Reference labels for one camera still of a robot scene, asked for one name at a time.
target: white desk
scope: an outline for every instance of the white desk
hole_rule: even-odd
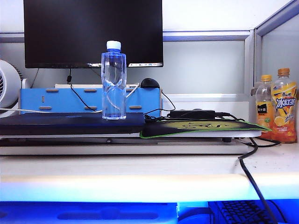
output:
[[[244,161],[266,199],[299,198],[298,143]],[[258,199],[237,155],[1,156],[0,174],[1,201]]]

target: iced tea bottle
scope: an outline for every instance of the iced tea bottle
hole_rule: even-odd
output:
[[[274,103],[274,124],[271,132],[273,140],[281,143],[296,142],[295,105],[296,82],[289,78],[290,69],[278,70],[279,79],[272,85],[272,98]]]

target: orange bottle cap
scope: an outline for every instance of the orange bottle cap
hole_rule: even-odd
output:
[[[288,75],[288,74],[290,74],[289,68],[278,69],[278,76],[283,76],[283,75]]]
[[[262,75],[261,80],[262,81],[271,81],[272,80],[272,75]]]

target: white fan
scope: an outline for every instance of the white fan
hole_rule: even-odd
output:
[[[0,60],[0,108],[17,109],[22,75],[10,63]],[[0,118],[17,114],[17,111],[0,111]]]

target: computer monitor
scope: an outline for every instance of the computer monitor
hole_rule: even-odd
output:
[[[24,0],[25,67],[100,67],[121,42],[127,67],[163,66],[162,0]]]

